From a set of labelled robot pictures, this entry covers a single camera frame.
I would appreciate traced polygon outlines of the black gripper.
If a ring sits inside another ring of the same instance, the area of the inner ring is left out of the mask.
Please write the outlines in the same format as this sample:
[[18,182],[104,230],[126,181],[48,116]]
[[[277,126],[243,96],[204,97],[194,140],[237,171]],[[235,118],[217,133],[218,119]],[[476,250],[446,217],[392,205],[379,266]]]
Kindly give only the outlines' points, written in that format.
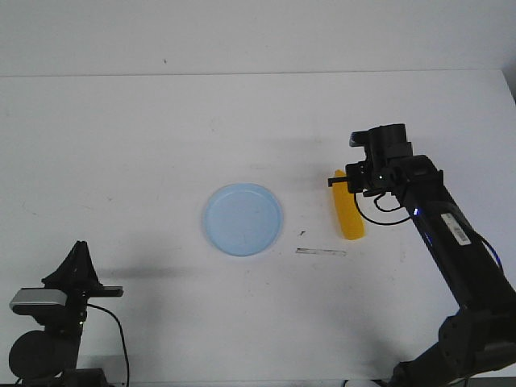
[[365,159],[347,164],[347,176],[330,177],[329,186],[347,183],[350,194],[367,192],[368,196],[390,191],[396,185],[392,177],[398,159],[414,155],[412,143],[406,135],[404,123],[389,124],[367,130],[368,144],[364,149]]
[[120,298],[122,286],[100,283],[85,241],[77,241],[59,267],[42,281],[45,289],[59,290],[63,306],[52,306],[44,318],[44,330],[54,335],[81,335],[91,298]]

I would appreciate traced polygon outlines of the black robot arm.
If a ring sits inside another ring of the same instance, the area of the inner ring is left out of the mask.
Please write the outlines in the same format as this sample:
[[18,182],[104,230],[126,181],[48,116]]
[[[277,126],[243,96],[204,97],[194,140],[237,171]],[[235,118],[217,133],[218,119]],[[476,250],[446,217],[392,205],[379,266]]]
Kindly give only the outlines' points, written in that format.
[[130,363],[123,326],[91,298],[120,298],[121,286],[106,286],[98,279],[85,241],[77,241],[39,288],[21,288],[10,301],[14,314],[32,317],[42,328],[21,335],[9,353],[9,368],[16,386],[110,386],[102,368],[78,368],[77,360],[88,309],[108,314],[116,322],[130,384]]
[[342,177],[352,195],[392,194],[421,235],[459,310],[445,319],[436,344],[401,362],[379,386],[449,386],[515,362],[515,291],[492,246],[478,234],[447,191],[443,171],[415,155],[404,124],[355,131],[349,144],[365,158]]

